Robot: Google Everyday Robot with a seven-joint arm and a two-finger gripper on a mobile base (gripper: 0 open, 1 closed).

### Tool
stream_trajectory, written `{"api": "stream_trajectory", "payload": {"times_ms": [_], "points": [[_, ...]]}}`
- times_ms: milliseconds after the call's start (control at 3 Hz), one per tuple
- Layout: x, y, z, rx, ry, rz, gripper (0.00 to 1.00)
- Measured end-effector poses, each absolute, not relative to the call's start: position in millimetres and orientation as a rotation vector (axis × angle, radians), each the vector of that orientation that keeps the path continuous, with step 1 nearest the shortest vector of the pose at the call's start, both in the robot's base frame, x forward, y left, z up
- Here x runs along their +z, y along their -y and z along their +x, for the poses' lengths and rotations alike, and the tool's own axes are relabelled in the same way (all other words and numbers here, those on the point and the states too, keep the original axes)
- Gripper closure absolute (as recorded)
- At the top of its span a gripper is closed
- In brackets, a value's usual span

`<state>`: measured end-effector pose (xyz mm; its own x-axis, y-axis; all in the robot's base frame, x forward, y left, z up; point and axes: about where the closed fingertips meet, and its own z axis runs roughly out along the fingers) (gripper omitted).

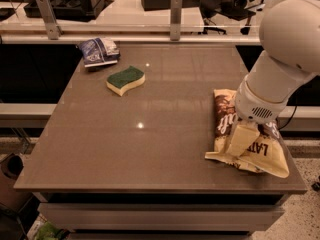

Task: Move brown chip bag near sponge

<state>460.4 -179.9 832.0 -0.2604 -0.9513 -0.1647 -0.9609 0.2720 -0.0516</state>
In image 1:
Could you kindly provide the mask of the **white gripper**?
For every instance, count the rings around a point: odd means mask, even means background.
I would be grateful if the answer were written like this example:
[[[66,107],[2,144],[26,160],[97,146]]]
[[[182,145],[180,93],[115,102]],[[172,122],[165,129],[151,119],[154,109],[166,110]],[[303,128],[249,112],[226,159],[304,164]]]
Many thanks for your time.
[[[234,100],[236,112],[243,120],[237,120],[232,126],[226,143],[226,153],[234,157],[241,156],[259,137],[258,124],[275,120],[288,102],[287,99],[271,102],[258,97],[250,89],[247,79],[245,77],[241,82]]]

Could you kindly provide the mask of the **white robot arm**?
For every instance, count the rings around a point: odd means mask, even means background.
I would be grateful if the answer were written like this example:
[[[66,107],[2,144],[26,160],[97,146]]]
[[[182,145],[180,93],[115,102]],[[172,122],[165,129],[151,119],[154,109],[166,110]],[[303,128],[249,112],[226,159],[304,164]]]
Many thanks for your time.
[[[234,98],[234,123],[226,152],[240,156],[258,138],[257,126],[273,121],[290,96],[320,73],[320,0],[285,0],[259,28],[263,52]]]

